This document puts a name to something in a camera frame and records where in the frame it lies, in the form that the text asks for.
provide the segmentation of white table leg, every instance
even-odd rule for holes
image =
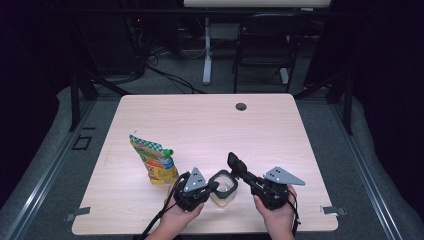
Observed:
[[[203,69],[203,84],[211,84],[212,57],[209,18],[205,20],[205,67]]]
[[[287,73],[286,68],[280,68],[280,77],[283,81],[283,84],[287,84],[289,82],[289,74]]]

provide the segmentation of black round hole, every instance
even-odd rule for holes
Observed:
[[[239,110],[239,111],[244,111],[244,110],[246,110],[246,108],[247,108],[247,106],[244,103],[237,103],[236,104],[236,109]]]

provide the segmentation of hand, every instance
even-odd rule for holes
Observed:
[[[287,185],[289,191],[297,196],[296,191],[291,185]],[[261,199],[253,195],[256,209],[264,218],[265,227],[273,240],[277,239],[294,239],[292,234],[292,226],[294,219],[294,212],[290,205],[285,204],[282,208],[269,210],[265,208]],[[289,201],[295,203],[294,197],[289,194]]]
[[[168,195],[171,192],[172,185],[168,188]],[[171,196],[169,204],[166,208],[175,204],[174,196]],[[159,226],[146,238],[146,239],[173,239],[181,231],[183,231],[187,225],[199,216],[202,211],[204,203],[199,204],[193,211],[185,212],[178,205],[173,206],[160,219]]]

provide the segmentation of plastic wrapper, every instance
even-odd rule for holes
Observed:
[[[140,155],[152,184],[172,184],[178,178],[178,171],[171,155],[171,149],[130,135],[130,143]]]

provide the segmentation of black cable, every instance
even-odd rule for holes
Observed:
[[[120,85],[120,84],[124,84],[124,83],[134,82],[135,80],[139,79],[141,76],[143,76],[142,73],[134,72],[124,79],[108,80],[108,82],[113,83],[114,85]]]
[[[191,94],[194,94],[195,92],[198,92],[198,93],[201,93],[201,94],[206,94],[206,92],[203,92],[203,91],[201,91],[199,89],[194,88],[193,85],[191,85],[191,83],[189,83],[187,80],[184,80],[184,79],[182,79],[180,77],[177,77],[175,75],[172,75],[172,74],[169,74],[169,73],[166,73],[166,72],[162,72],[162,71],[160,71],[160,70],[158,70],[156,68],[153,68],[153,67],[151,67],[149,65],[147,65],[146,68],[152,70],[153,72],[155,72],[155,73],[157,73],[159,75],[162,75],[162,76],[168,78],[172,83],[178,83],[178,84],[180,84],[180,85],[182,85],[184,87],[187,87],[187,88],[191,89]]]
[[[147,58],[147,62],[153,66],[157,66],[159,64],[159,56],[162,53],[166,53],[164,47],[157,47],[150,52],[150,56]]]
[[[290,202],[288,197],[286,198],[285,196],[281,196],[277,191],[275,191],[274,189],[272,189],[270,187],[267,187],[267,189],[270,190],[271,192],[273,192],[274,194],[276,194],[277,196],[279,196],[280,198],[282,198],[292,208],[292,210],[294,212],[294,222],[293,222],[292,234],[293,234],[293,237],[295,237],[296,233],[297,233],[297,227],[299,226],[299,224],[301,224],[300,219],[299,219],[299,213],[297,212],[298,204],[297,204],[296,196],[290,190],[287,190],[294,198],[294,204],[293,204],[292,202]]]
[[[146,227],[146,229],[144,230],[144,232],[137,238],[137,240],[143,240],[147,237],[149,231],[152,229],[153,225],[155,225],[155,223],[163,216],[163,214],[165,214],[169,209],[171,209],[172,207],[174,207],[177,203],[174,203],[172,206],[170,206],[169,208],[166,208],[169,204],[169,202],[171,201],[171,197],[174,196],[175,193],[175,189],[178,186],[178,183],[181,181],[181,179],[185,179],[188,176],[190,176],[189,172],[183,173],[181,174],[177,180],[175,181],[174,186],[172,187],[171,191],[168,194],[168,197],[165,201],[165,204],[163,205],[162,210],[160,210],[158,212],[158,214],[156,214],[156,216],[152,219],[152,221],[149,223],[149,225]]]
[[[292,209],[294,211],[294,222],[293,222],[292,234],[293,234],[293,237],[296,237],[297,227],[299,226],[299,224],[301,224],[300,219],[299,219],[299,213],[297,212],[298,203],[297,203],[297,199],[296,199],[296,196],[294,195],[294,193],[292,193],[292,191],[290,191],[290,190],[287,190],[287,191],[289,191],[289,193],[293,196],[294,203],[296,205],[296,206],[294,206],[290,201],[287,201],[287,203],[290,205],[290,207],[292,207]]]

